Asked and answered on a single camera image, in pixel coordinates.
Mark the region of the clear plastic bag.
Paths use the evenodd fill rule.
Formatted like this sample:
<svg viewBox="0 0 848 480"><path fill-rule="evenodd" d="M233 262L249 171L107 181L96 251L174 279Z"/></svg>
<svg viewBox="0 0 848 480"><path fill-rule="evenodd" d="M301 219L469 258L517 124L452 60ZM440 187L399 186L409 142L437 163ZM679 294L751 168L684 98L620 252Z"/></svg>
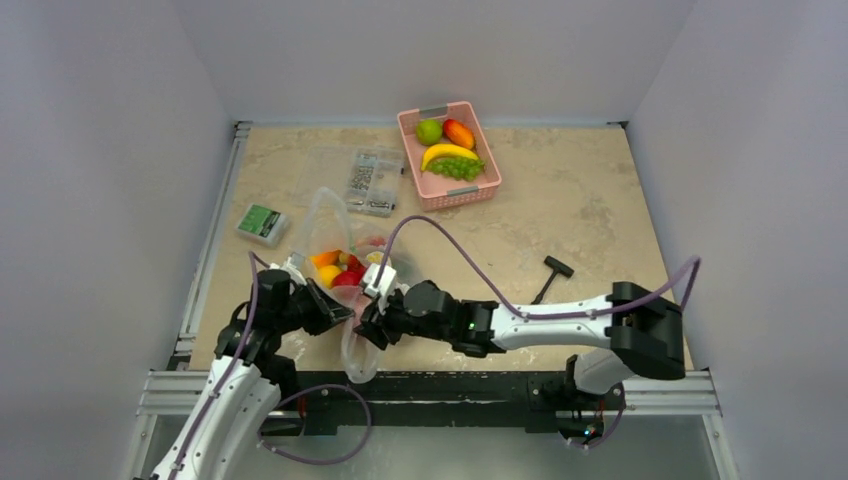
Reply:
<svg viewBox="0 0 848 480"><path fill-rule="evenodd" d="M289 253L305 258L301 270L306 279L314 280L332 299L354 310L354 317L341 324L340 360L348 379L355 384L374 378L382 356L380 349L354 332L367 298L359 285L324 288L309 257L338 249L342 251L340 268L362 270L365 274L371 264L383 260L388 236L387 231L372 223L353 219L344 201L330 189L321 187L312 197Z"/></svg>

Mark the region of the red fake apple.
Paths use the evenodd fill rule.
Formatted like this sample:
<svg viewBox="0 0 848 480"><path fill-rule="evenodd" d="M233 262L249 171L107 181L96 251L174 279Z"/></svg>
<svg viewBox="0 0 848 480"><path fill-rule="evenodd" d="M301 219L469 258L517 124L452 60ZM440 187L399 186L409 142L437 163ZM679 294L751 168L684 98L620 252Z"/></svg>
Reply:
<svg viewBox="0 0 848 480"><path fill-rule="evenodd" d="M339 273L331 282L331 287L358 286L364 276L362 270L345 270Z"/></svg>

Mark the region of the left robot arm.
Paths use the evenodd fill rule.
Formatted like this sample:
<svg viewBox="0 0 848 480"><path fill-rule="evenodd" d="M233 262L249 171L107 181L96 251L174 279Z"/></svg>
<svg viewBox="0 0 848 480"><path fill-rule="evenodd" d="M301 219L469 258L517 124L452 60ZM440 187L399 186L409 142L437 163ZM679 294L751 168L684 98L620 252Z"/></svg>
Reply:
<svg viewBox="0 0 848 480"><path fill-rule="evenodd" d="M260 443L269 413L306 393L294 361L277 352L283 336L298 330L320 335L353 315L311 279L280 268L255 272L248 301L219 333L199 397L150 478L234 478L242 458Z"/></svg>

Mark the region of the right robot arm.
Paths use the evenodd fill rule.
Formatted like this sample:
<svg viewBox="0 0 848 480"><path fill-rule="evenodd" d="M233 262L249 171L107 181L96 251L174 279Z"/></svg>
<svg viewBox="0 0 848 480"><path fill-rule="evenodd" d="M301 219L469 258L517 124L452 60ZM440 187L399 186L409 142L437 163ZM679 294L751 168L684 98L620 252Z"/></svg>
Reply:
<svg viewBox="0 0 848 480"><path fill-rule="evenodd" d="M615 282L610 293L582 301L516 306L458 300L424 281L407 292L378 295L354 330L381 350L408 335L445 342L472 358L584 346L561 381L564 399L584 407L633 376L684 378L682 313L678 304L632 282Z"/></svg>

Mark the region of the yellow fake lemon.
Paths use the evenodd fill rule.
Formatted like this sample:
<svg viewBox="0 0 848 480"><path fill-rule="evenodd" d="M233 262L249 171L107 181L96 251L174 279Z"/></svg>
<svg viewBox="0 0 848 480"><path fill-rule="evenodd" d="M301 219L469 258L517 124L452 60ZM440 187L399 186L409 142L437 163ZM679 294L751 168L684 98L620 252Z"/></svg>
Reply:
<svg viewBox="0 0 848 480"><path fill-rule="evenodd" d="M317 279L320 281L320 284L327 289L330 289L334 285L335 279L344 272L342 268L338 265L330 264L319 267L316 270Z"/></svg>

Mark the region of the orange fake fruit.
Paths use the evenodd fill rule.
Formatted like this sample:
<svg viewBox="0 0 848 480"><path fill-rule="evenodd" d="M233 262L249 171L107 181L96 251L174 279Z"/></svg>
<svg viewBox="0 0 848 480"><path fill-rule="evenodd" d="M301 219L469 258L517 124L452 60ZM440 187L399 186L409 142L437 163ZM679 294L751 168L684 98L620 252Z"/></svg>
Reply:
<svg viewBox="0 0 848 480"><path fill-rule="evenodd" d="M341 253L341 250L336 249L310 256L309 259L316 269L327 266L339 266L339 256Z"/></svg>

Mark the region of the green fake grapes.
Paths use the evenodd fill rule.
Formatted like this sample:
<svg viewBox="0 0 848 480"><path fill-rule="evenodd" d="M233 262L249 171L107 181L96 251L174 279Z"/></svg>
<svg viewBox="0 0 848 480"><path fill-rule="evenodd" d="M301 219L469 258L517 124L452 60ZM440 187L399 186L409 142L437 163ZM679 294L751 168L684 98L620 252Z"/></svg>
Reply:
<svg viewBox="0 0 848 480"><path fill-rule="evenodd" d="M441 157L430 161L425 170L446 178L473 182L485 171L485 163L466 157Z"/></svg>

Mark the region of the yellow fake banana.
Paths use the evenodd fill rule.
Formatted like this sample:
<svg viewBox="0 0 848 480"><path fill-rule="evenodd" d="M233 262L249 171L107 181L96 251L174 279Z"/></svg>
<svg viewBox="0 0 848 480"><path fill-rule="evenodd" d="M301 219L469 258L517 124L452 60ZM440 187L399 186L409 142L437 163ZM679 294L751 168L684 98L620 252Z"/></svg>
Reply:
<svg viewBox="0 0 848 480"><path fill-rule="evenodd" d="M474 161L480 159L480 157L472 150L468 150L454 144L438 143L429 146L424 151L421 158L420 170L424 172L433 161L446 157L461 157Z"/></svg>

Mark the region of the green fake lime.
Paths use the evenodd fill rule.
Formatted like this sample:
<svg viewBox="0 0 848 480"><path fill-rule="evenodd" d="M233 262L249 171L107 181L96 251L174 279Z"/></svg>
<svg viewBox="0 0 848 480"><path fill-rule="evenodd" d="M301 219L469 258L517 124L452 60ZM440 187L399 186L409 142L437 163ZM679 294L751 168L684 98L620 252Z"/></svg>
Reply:
<svg viewBox="0 0 848 480"><path fill-rule="evenodd" d="M443 136L442 123L437 119L423 119L415 128L418 142L424 146L431 146L441 141Z"/></svg>

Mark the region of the red orange fake mango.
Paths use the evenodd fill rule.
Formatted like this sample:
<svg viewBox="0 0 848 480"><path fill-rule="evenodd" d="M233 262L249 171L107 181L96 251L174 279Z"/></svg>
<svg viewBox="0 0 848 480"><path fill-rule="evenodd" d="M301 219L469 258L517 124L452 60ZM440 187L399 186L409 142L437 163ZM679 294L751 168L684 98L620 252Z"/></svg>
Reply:
<svg viewBox="0 0 848 480"><path fill-rule="evenodd" d="M446 119L442 123L443 135L453 144L468 149L474 150L476 139L472 130L455 119Z"/></svg>

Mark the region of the green label small box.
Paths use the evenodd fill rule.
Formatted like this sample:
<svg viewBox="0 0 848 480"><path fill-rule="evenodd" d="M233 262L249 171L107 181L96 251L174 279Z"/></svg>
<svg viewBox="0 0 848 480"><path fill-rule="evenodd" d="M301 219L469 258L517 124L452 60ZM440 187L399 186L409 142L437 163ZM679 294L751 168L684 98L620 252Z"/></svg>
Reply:
<svg viewBox="0 0 848 480"><path fill-rule="evenodd" d="M236 233L267 248L275 248L286 231L290 218L275 209L250 203L236 223Z"/></svg>

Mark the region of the pink plastic basket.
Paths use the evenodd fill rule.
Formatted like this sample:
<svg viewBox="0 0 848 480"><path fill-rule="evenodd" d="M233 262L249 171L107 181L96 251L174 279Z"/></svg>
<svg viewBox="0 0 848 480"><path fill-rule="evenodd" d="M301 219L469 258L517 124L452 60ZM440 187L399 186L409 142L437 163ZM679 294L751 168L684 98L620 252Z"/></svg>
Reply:
<svg viewBox="0 0 848 480"><path fill-rule="evenodd" d="M397 115L423 210L492 199L502 176L467 101Z"/></svg>

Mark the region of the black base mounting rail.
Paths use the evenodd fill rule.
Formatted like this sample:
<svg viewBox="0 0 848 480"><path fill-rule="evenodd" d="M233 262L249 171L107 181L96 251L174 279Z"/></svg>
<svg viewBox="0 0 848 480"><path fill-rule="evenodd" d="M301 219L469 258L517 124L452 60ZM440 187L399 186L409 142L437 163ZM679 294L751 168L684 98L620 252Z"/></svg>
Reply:
<svg viewBox="0 0 848 480"><path fill-rule="evenodd" d="M583 394L560 371L380 372L352 384L339 371L298 373L305 395L275 408L267 436L334 435L341 427L519 428L578 439L601 436L606 414L625 406L617 384Z"/></svg>

